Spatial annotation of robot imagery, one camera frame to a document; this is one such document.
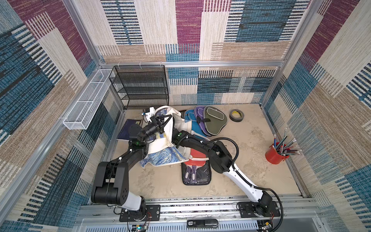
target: black cable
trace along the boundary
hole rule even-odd
[[[183,141],[183,139],[186,139],[186,138],[187,136],[184,136],[183,138],[181,138],[181,140],[179,140],[179,142],[177,143],[176,148],[178,148],[180,146],[180,143]]]
[[[246,184],[248,184],[250,187],[252,187],[253,186],[253,184],[252,183],[250,183],[250,182],[248,182],[242,175],[241,175],[241,173],[239,173],[238,171],[237,171],[237,169],[236,169],[236,167],[233,165],[233,168],[235,169],[235,172],[237,173],[237,175],[239,175],[240,177],[241,177],[241,179],[243,180],[243,181],[245,181],[245,183]]]
[[[270,223],[272,224],[272,229],[273,229],[273,218],[275,217],[274,213],[271,211],[272,213],[272,219],[270,220]]]
[[[143,121],[145,122],[145,123],[148,123],[148,120],[147,121],[145,121],[144,119],[145,119],[146,117],[145,117],[145,111],[144,111],[144,109],[143,109]]]
[[[117,164],[118,161],[120,161],[120,160],[117,159],[116,162],[115,162],[115,164],[114,164],[114,166],[112,167],[111,174],[109,175],[109,179],[108,179],[108,185],[107,185],[107,191],[106,191],[106,205],[107,205],[108,207],[110,207],[110,206],[108,205],[108,203],[107,203],[107,195],[108,195],[109,183],[110,183],[110,181],[111,181],[112,173],[113,173],[113,171],[114,171],[114,169],[115,169],[115,166],[116,166],[116,164]]]
[[[226,138],[226,137],[214,138],[214,139],[212,139],[210,141],[203,142],[203,143],[208,144],[208,143],[212,143],[212,142],[217,141],[217,140],[227,140],[227,141],[230,141],[236,147],[236,155],[234,156],[234,158],[232,160],[232,163],[231,163],[231,165],[233,165],[233,167],[234,167],[234,163],[237,160],[238,153],[240,152],[240,150],[238,149],[237,143],[235,141],[233,141],[232,139]]]
[[[150,217],[150,213],[149,212],[147,212],[147,213],[145,213],[146,215],[148,214],[148,217],[146,218],[146,220],[145,220],[145,222],[144,222],[144,225],[146,225],[146,223],[147,223],[147,221],[148,221],[148,218]]]
[[[273,230],[271,230],[271,232],[274,232],[274,231],[276,231],[280,227],[280,225],[282,224],[282,221],[283,221],[283,207],[282,207],[282,202],[281,202],[280,198],[278,197],[278,195],[276,194],[276,192],[273,191],[272,189],[262,188],[262,187],[258,187],[258,186],[254,186],[254,188],[255,189],[264,190],[264,191],[271,191],[274,194],[274,196],[276,196],[276,198],[278,200],[279,207],[281,208],[281,217],[279,219],[279,222],[278,222],[276,228],[273,228]]]
[[[129,229],[129,210],[128,210],[128,218],[127,218],[126,224],[128,226],[128,232],[130,232],[130,229]]]
[[[121,212],[116,213],[116,212],[115,212],[115,209],[116,209],[116,207],[114,207],[114,214],[116,214],[116,215],[121,215]]]

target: patterned carpet wall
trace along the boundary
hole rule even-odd
[[[0,194],[95,67],[61,0],[0,0]],[[88,130],[65,130],[0,231],[70,230],[118,114],[107,93]]]
[[[282,59],[310,0],[73,2],[102,59],[118,63]]]
[[[170,105],[260,103],[275,66],[166,68]]]
[[[80,206],[90,199],[119,115],[108,91],[87,130],[65,129],[0,231],[71,231]]]
[[[325,0],[264,107],[332,231],[371,231],[371,1]]]

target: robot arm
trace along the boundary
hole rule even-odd
[[[211,167],[218,173],[229,177],[252,202],[256,202],[252,210],[260,216],[270,216],[272,210],[272,197],[262,188],[257,187],[234,163],[238,157],[238,146],[236,156],[233,159],[225,145],[220,140],[235,142],[229,138],[217,138],[211,141],[204,141],[186,131],[173,130],[172,142],[177,147],[190,147],[199,152],[207,154]]]
[[[129,130],[129,148],[119,158],[110,162],[101,162],[97,167],[97,172],[93,184],[91,200],[93,203],[108,205],[117,205],[120,208],[128,209],[130,215],[135,218],[144,218],[146,214],[145,200],[129,191],[129,170],[140,160],[145,158],[148,152],[148,144],[145,140],[155,132],[163,133],[165,125],[171,120],[171,115],[163,117],[150,117],[150,123],[141,128],[139,125],[133,125]],[[236,147],[236,155],[232,158],[231,154],[220,140],[228,140]],[[271,189],[265,189],[256,186],[234,163],[238,157],[239,149],[237,144],[229,138],[216,138],[211,141],[204,141],[186,131],[179,132],[173,129],[172,143],[177,147],[190,147],[207,155],[211,167],[218,173],[228,176],[239,186],[254,204],[240,205],[240,211],[245,210],[247,215],[271,217],[271,211],[279,216],[275,210],[272,197],[266,192],[272,191],[277,197],[281,207],[281,219],[279,224],[273,230],[275,231],[282,223],[283,209],[277,194]]]

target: beige floor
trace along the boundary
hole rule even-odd
[[[177,110],[191,109],[194,106],[175,106]],[[285,162],[273,165],[265,159],[265,152],[273,143],[272,132],[257,104],[217,105],[227,115],[231,109],[240,109],[245,114],[242,122],[229,119],[227,125],[216,137],[233,139],[240,149],[236,164],[254,184],[269,187],[277,194],[300,194],[300,191]],[[125,119],[141,119],[142,110],[127,110]],[[232,156],[235,147],[223,141]],[[114,159],[127,150],[126,141],[118,141]],[[153,167],[147,164],[142,168],[136,164],[129,172],[129,188],[134,194],[145,198],[202,197],[202,196],[241,196],[244,192],[228,177],[212,170],[211,182],[205,186],[186,186],[181,179],[180,164]]]

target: purple pencil case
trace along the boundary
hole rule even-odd
[[[203,106],[203,105],[196,106],[194,108],[194,116],[196,117],[197,123],[200,126],[202,132],[206,136],[212,136],[211,134],[209,134],[207,132],[206,127],[205,127],[205,123],[204,123],[204,109],[205,109],[205,106]]]

